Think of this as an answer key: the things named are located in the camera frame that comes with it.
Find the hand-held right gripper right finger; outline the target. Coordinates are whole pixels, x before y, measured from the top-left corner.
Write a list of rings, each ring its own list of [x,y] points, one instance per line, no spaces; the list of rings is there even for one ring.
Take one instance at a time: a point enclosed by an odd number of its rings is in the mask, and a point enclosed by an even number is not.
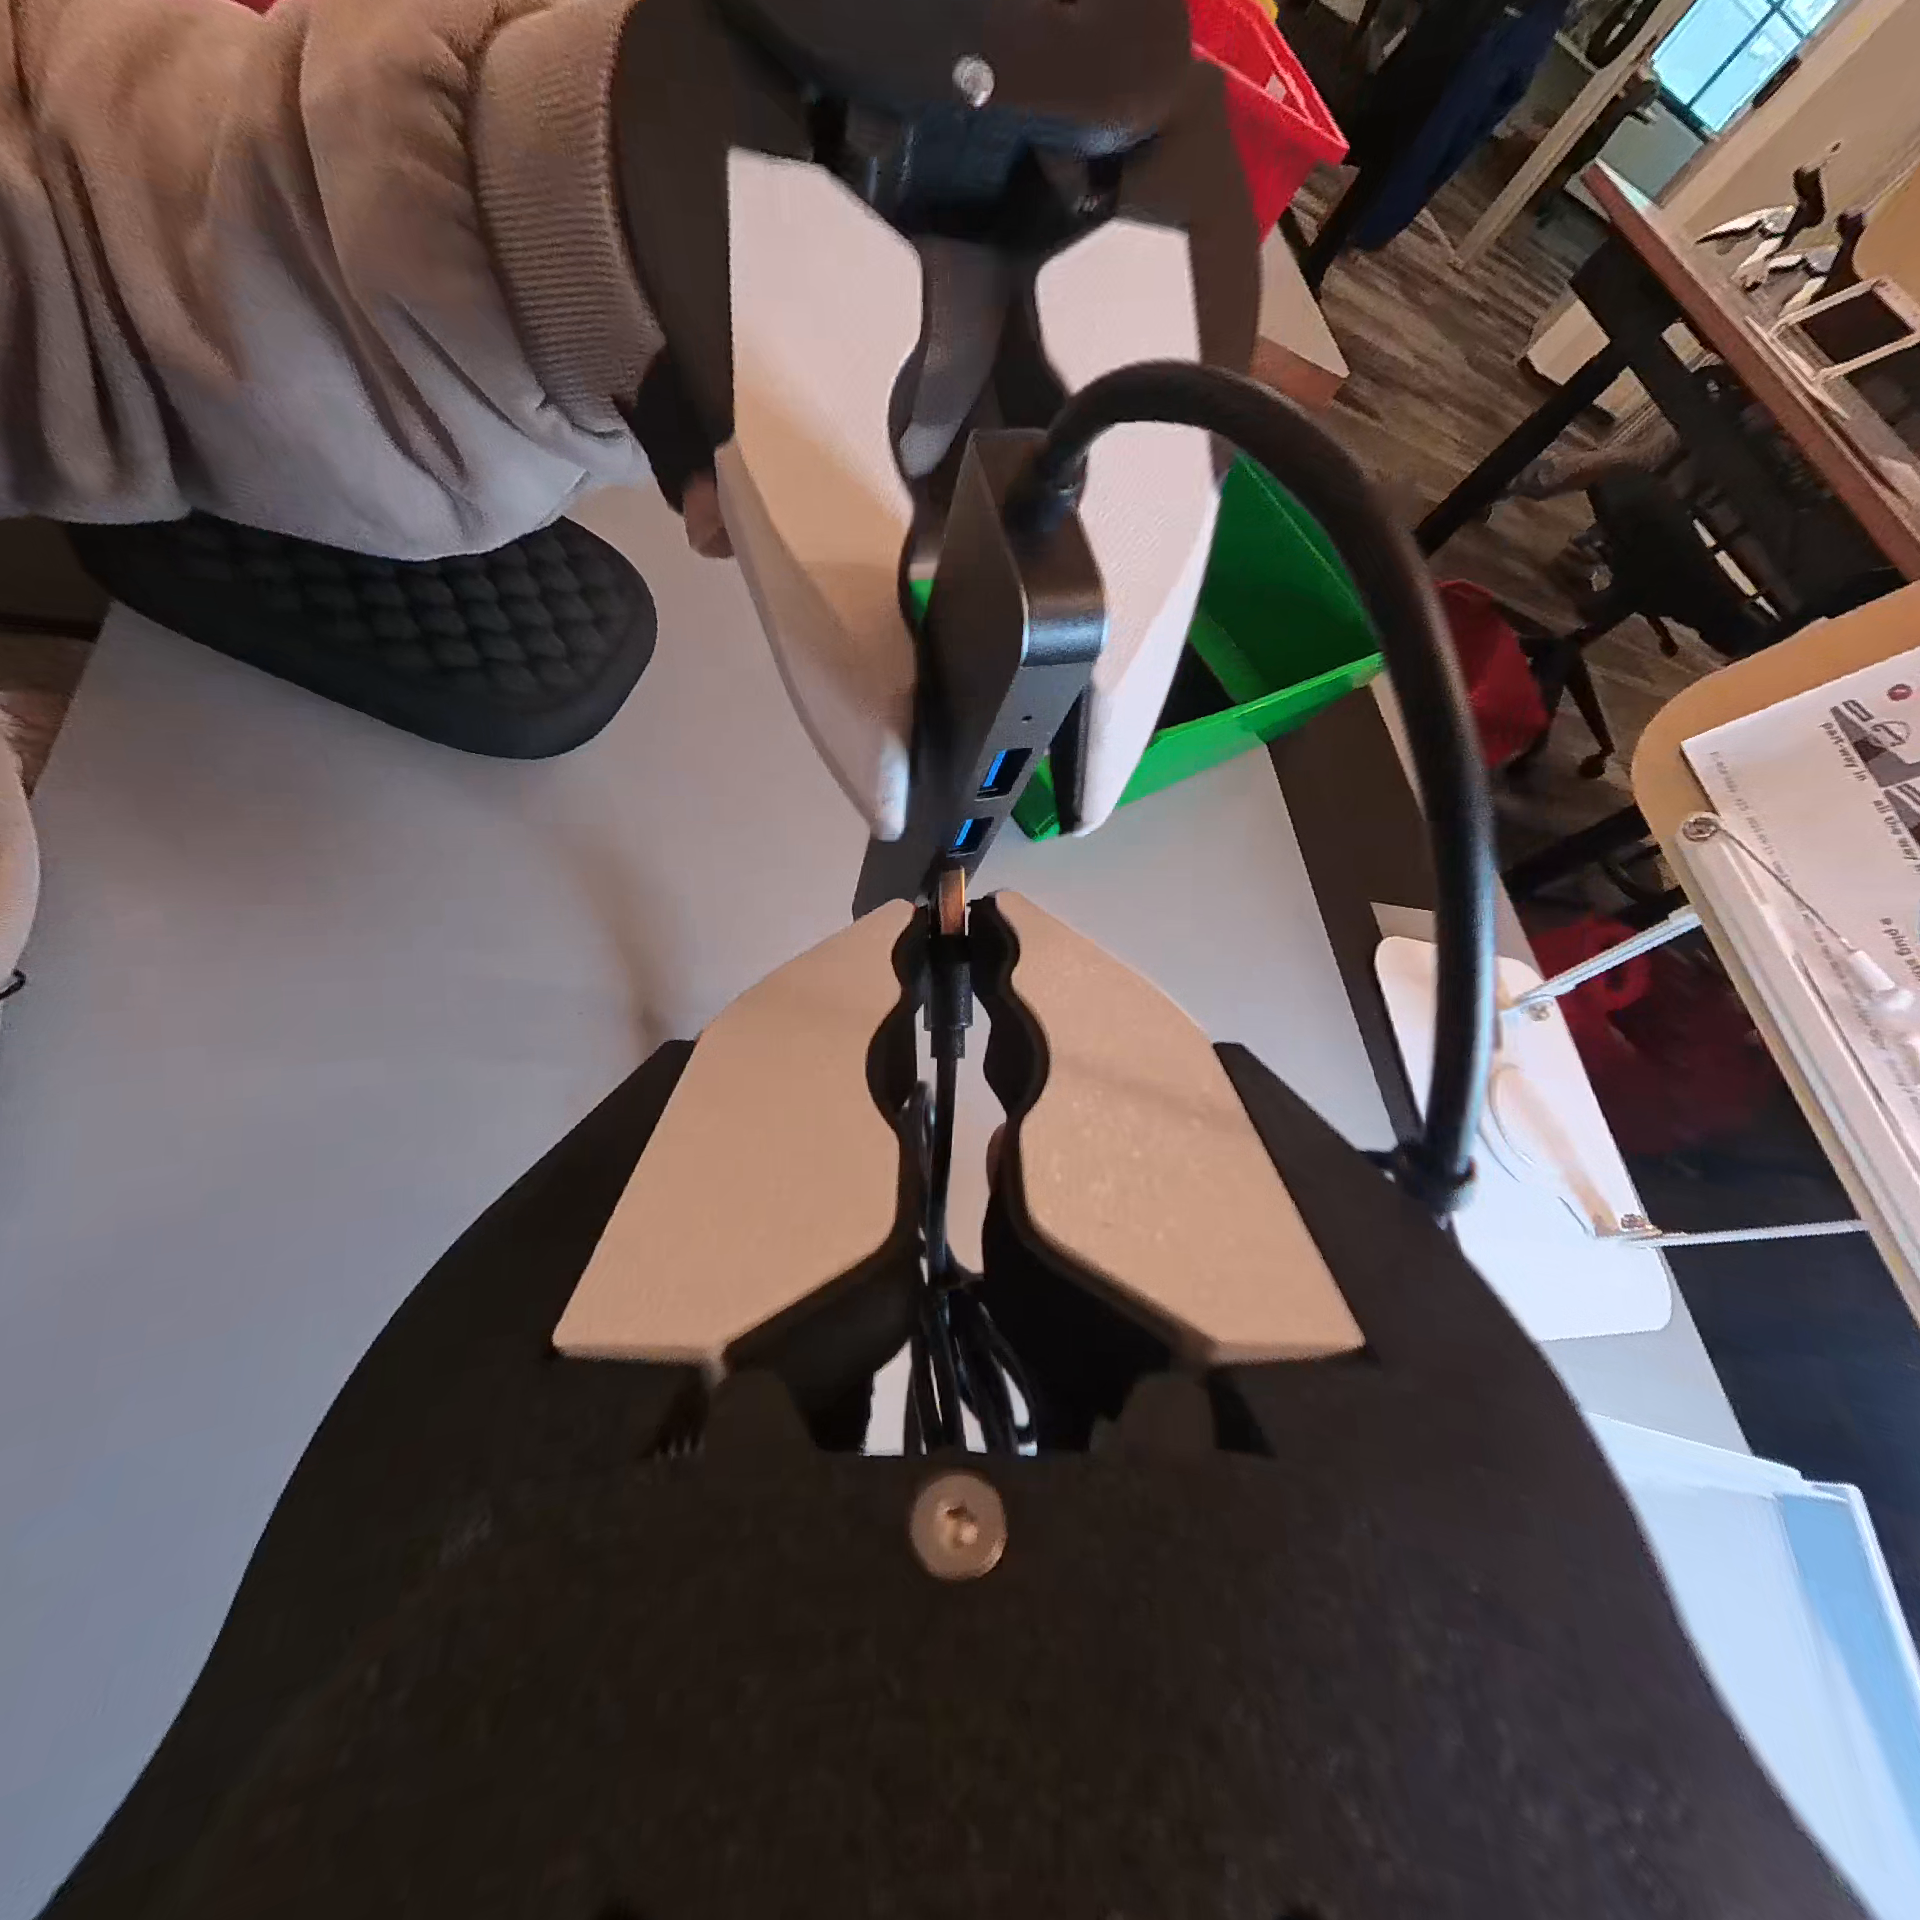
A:
[[[1357,1354],[1361,1330],[1208,1032],[1020,892],[976,909],[999,1189],[1071,1279],[1183,1359]]]

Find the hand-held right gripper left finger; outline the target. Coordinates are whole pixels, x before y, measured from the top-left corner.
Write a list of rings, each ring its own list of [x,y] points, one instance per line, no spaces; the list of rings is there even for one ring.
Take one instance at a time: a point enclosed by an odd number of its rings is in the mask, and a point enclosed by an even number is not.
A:
[[[868,1052],[910,923],[884,902],[708,1021],[566,1299],[560,1355],[721,1368],[880,1252],[900,1162]]]

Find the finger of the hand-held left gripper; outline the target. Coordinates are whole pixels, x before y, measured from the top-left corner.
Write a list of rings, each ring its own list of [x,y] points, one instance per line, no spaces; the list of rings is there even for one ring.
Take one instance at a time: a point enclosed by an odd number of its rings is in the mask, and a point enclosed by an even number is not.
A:
[[[876,842],[904,827],[915,502],[892,442],[921,347],[921,259],[808,160],[726,156],[732,437],[716,484],[804,734]]]
[[[1140,364],[1197,360],[1183,231],[1113,219],[1036,277],[1040,347],[1068,395]],[[1208,564],[1211,438],[1181,422],[1118,422],[1088,453],[1079,522],[1109,618],[1070,770],[1053,775],[1064,834],[1103,826],[1151,739]]]

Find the green plastic bin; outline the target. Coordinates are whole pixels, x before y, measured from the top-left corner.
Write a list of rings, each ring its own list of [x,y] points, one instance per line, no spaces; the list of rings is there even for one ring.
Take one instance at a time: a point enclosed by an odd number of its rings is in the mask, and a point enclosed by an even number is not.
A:
[[[926,606],[953,484],[953,453],[917,525],[907,564],[911,628]],[[1308,511],[1251,461],[1219,475],[1215,525],[1183,648],[1120,807],[1156,796],[1261,747],[1361,687],[1381,666],[1373,626]],[[1030,838],[1064,836],[1053,775],[1070,770],[1084,702],[1025,784],[1015,815]]]

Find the black cable orange plug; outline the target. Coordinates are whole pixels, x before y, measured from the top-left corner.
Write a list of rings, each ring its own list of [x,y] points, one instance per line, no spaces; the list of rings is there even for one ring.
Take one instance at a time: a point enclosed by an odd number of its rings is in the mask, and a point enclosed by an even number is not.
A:
[[[980,1276],[957,1262],[949,1224],[957,1076],[974,1021],[968,882],[957,861],[934,867],[915,931],[924,939],[919,1020],[927,1067],[903,1108],[919,1205],[903,1451],[1028,1455],[1037,1446],[1037,1415],[1023,1365],[979,1296]]]

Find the clear plastic bin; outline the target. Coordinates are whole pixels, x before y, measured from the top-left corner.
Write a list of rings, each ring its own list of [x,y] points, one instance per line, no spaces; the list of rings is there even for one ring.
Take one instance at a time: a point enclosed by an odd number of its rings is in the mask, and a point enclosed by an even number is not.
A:
[[[1589,1415],[1675,1611],[1788,1806],[1875,1915],[1917,1915],[1915,1646],[1865,1500]]]

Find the person's left forearm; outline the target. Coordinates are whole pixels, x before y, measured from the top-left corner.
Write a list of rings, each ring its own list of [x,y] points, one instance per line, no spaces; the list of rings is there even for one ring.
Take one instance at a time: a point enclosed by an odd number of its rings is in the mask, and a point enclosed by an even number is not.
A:
[[[631,12],[4,4],[4,516],[435,560],[647,478]]]

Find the person's left hand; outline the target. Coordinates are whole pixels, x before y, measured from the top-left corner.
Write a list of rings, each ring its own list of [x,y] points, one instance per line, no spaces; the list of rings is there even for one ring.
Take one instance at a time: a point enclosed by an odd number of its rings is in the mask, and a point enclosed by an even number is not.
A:
[[[734,542],[713,466],[713,434],[688,392],[670,347],[660,347],[625,407],[656,490],[680,518],[688,546],[703,560],[732,560]]]

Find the red plastic bin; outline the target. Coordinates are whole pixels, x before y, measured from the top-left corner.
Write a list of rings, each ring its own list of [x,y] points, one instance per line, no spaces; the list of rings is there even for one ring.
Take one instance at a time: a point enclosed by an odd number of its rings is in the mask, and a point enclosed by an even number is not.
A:
[[[1436,590],[1470,695],[1478,754],[1496,775],[1547,732],[1544,698],[1517,628],[1487,590],[1464,580],[1441,580]]]
[[[1305,181],[1349,158],[1349,139],[1261,3],[1188,3],[1190,47],[1222,76],[1228,124],[1259,237]]]

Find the black wrist rest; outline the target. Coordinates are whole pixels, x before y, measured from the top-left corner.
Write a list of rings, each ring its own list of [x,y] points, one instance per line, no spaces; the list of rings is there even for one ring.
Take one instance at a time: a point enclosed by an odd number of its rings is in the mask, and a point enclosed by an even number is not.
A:
[[[471,756],[580,749],[656,652],[647,582],[572,518],[443,560],[367,557],[204,511],[67,533],[85,573],[156,626]]]

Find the white document stand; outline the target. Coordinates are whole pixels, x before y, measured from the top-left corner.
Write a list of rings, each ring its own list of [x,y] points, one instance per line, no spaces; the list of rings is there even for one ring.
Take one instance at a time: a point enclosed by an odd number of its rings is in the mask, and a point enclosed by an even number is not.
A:
[[[1631,762],[1639,815],[1683,888],[1683,906],[1557,975],[1495,965],[1495,1067],[1478,1122],[1487,1152],[1456,1227],[1470,1259],[1539,1339],[1660,1330],[1671,1318],[1664,1258],[1734,1244],[1875,1244],[1917,1315],[1915,1079],[1840,1015],[1833,973],[1769,870],[1711,812],[1684,741],[1825,685],[1917,640],[1917,587],[1812,622],[1763,654],[1694,683],[1643,730]],[[1567,996],[1689,932],[1703,932],[1840,1176],[1837,1220],[1723,1232],[1655,1227],[1624,1173],[1567,1021]]]

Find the brown background table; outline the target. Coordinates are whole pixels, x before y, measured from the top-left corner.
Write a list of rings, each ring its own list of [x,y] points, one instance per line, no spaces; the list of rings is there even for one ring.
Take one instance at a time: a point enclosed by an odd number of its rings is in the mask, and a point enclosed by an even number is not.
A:
[[[1483,518],[1619,378],[1633,378],[1675,429],[1696,472],[1723,494],[1758,546],[1763,590],[1777,604],[1804,606],[1835,587],[1848,568],[1848,550],[1841,548],[1835,560],[1789,560],[1789,514],[1769,487],[1760,454],[1733,418],[1704,399],[1696,374],[1665,341],[1671,327],[1683,327],[1719,359],[1744,398],[1812,470],[1853,524],[1856,542],[1867,544],[1901,582],[1915,582],[1915,496],[1888,472],[1891,461],[1903,459],[1907,444],[1875,413],[1860,407],[1835,411],[1817,398],[1765,334],[1753,300],[1664,208],[1599,160],[1584,172],[1581,186],[1606,232],[1572,274],[1571,291],[1599,328],[1599,347],[1429,507],[1414,531],[1416,546],[1432,556]]]

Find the printed instruction sheet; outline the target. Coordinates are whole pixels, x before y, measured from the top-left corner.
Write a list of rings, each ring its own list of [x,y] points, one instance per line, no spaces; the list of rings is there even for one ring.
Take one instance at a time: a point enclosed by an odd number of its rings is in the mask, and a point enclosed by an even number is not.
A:
[[[1860,1044],[1915,1079],[1917,652],[1684,741],[1711,812],[1766,868]]]

